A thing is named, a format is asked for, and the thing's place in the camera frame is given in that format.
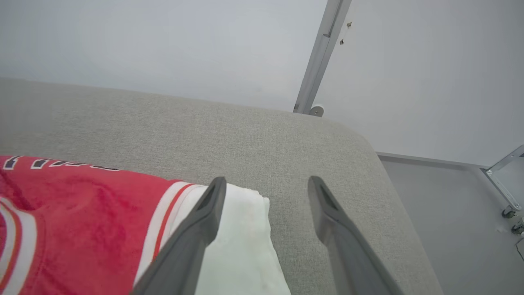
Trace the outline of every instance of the red shirt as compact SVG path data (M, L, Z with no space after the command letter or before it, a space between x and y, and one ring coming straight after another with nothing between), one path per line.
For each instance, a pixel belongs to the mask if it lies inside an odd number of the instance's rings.
M196 185L0 156L0 293L128 294Z

